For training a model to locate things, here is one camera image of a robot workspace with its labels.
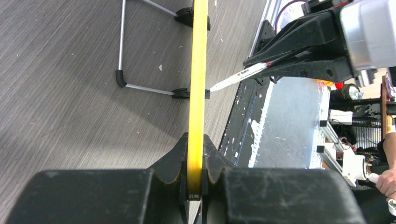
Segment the black whiteboard stand clip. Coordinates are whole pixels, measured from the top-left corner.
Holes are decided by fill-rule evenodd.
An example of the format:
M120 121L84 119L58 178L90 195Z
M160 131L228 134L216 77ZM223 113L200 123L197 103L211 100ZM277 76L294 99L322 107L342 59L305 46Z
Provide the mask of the black whiteboard stand clip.
M185 7L176 12L174 19L188 27L193 28L194 9L193 7Z

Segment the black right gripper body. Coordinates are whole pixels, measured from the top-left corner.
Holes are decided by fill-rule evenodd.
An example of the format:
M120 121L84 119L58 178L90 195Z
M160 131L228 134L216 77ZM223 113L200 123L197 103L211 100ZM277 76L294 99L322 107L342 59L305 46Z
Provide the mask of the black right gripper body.
M396 2L353 0L334 5L353 76L396 65Z

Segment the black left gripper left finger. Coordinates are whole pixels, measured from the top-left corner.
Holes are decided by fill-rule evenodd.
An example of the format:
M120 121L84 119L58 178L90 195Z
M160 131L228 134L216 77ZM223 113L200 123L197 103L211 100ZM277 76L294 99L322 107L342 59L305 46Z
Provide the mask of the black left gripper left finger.
M8 224L185 224L188 134L146 169L45 170L24 187Z

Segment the white blue whiteboard marker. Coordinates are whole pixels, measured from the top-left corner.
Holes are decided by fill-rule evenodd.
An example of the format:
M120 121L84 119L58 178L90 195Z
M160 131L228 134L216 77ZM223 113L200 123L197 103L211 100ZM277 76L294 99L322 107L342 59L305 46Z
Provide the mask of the white blue whiteboard marker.
M224 89L230 85L233 85L235 83L238 83L244 79L247 79L267 68L272 67L271 62L263 62L263 63L257 63L255 65L252 65L240 72L237 72L233 74L232 76L228 77L225 80L222 80L221 82L216 83L214 86L209 88L206 92L214 92L214 91L219 91L221 89Z

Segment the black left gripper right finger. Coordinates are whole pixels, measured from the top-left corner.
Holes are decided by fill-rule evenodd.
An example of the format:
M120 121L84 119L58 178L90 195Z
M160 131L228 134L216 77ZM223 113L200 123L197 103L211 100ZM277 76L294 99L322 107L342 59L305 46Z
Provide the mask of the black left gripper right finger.
M238 168L204 135L202 223L364 224L355 197L336 172Z

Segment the bystander bare hand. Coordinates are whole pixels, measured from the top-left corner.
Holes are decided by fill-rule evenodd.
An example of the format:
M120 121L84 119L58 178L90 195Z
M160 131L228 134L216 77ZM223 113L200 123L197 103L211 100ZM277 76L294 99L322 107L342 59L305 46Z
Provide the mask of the bystander bare hand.
M389 169L384 171L378 178L376 184L377 189L387 197L387 201L390 199L396 199L396 170Z

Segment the aluminium frame rail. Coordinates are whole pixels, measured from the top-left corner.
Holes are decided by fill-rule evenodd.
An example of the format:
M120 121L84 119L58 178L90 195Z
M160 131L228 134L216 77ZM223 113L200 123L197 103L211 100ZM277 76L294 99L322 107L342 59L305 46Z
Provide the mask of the aluminium frame rail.
M340 175L342 166L336 160L337 153L342 153L344 146L328 121L330 88L319 89L318 113L314 118L314 133L309 169L330 169Z

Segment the bystander forearm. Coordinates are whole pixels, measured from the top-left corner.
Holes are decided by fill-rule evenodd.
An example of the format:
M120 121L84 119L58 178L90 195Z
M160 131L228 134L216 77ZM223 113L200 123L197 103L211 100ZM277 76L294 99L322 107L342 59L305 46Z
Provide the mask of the bystander forearm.
M383 142L383 149L388 161L389 169L396 171L396 133L388 133Z

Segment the yellow framed whiteboard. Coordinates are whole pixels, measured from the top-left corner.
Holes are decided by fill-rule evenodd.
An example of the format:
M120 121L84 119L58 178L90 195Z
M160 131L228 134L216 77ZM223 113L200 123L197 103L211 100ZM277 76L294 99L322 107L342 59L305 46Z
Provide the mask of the yellow framed whiteboard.
M194 1L186 181L188 198L193 201L197 201L201 197L205 123L207 22L208 1Z

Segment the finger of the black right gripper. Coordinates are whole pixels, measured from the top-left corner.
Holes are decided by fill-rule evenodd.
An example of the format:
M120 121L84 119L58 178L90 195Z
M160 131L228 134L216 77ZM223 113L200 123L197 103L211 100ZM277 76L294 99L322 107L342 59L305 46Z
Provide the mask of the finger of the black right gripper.
M262 49L243 62L244 66L271 60L294 50L324 45L340 36L339 11L321 11L288 23Z
M341 83L358 75L347 56L295 56L253 75L251 79L302 77Z

